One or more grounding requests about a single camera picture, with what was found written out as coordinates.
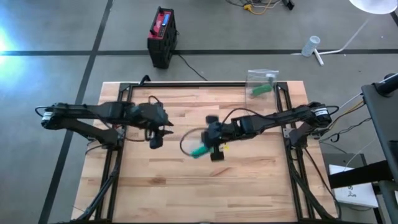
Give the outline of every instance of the wooden table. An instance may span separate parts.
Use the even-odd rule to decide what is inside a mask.
[[[303,82],[288,82],[288,85],[293,107],[308,103]],[[118,82],[103,83],[99,103],[116,100],[118,90]],[[169,120],[175,125],[169,128],[174,134],[165,136],[164,146],[156,150],[150,149],[148,142],[126,141],[114,222],[297,220],[280,128],[268,129],[251,140],[229,143],[224,162],[211,162],[209,156],[192,159],[179,149],[184,133],[206,126],[206,115],[218,114],[223,119],[233,108],[243,107],[243,88],[139,88],[134,90],[132,100],[146,102],[149,95],[164,103]],[[268,97],[256,109],[263,114],[275,112],[275,99]],[[237,111],[232,118],[244,114],[245,111]],[[105,128],[100,122],[95,122],[95,126]],[[127,136],[143,138],[143,130],[129,128]],[[327,181],[318,141],[309,139],[307,149]],[[86,156],[76,208],[84,210],[98,193],[105,155],[105,150],[96,149]],[[333,199],[314,166],[307,156],[304,161],[311,191],[336,216]],[[303,197],[301,203],[306,216]],[[81,213],[74,209],[72,218]]]

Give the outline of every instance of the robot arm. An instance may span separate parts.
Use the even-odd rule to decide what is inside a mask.
[[[150,141],[151,149],[161,147],[163,136],[173,133],[164,128],[159,129],[173,126],[161,102],[139,105],[120,101],[106,102],[102,105],[56,103],[45,109],[41,124],[45,129],[68,129],[85,138],[95,138],[105,146],[117,146],[124,137],[124,133],[120,134],[115,129],[99,129],[77,119],[100,119],[104,123],[145,129],[145,140]]]
[[[217,116],[207,116],[208,128],[202,132],[201,140],[207,149],[213,148],[211,160],[220,161],[224,159],[223,152],[219,150],[220,144],[252,139],[266,129],[297,121],[304,123],[289,133],[290,143],[296,147],[306,144],[307,136],[316,128],[327,127],[331,123],[331,118],[326,106],[317,102],[267,116],[259,114],[240,116],[231,119],[229,124],[220,123]]]

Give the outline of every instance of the clear plastic bag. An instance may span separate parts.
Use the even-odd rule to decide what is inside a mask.
[[[244,96],[245,107],[257,113],[275,104],[274,87],[279,71],[268,69],[248,70]]]

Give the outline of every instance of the gray floor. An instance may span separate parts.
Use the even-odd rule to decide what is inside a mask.
[[[2,0],[0,50],[91,50],[106,0]],[[349,1],[301,0],[293,11],[276,6],[254,16],[222,0],[115,0],[100,50],[145,50],[148,29],[157,6],[175,9],[180,32],[177,48],[301,49],[311,35],[321,49],[340,48],[368,17]],[[374,16],[351,49],[398,49],[398,27],[390,15]],[[186,55],[190,65],[209,80],[244,80],[247,70],[280,71],[279,80],[303,80],[308,97],[341,105],[363,84],[397,72],[396,54],[327,55],[325,66],[314,58],[293,55]],[[64,131],[47,131],[34,107],[75,101],[87,56],[0,56],[0,222],[36,223],[39,219]],[[98,101],[106,81],[200,80],[173,57],[168,70],[152,67],[148,56],[97,56],[85,103]],[[336,130],[356,124],[366,110],[343,118]],[[336,146],[355,153],[375,137],[365,123],[342,136]],[[86,140],[74,135],[50,222],[67,221],[78,187]],[[338,153],[323,145],[323,152]],[[376,142],[364,151],[368,163],[384,159]],[[344,209],[344,219],[374,222],[372,212]]]

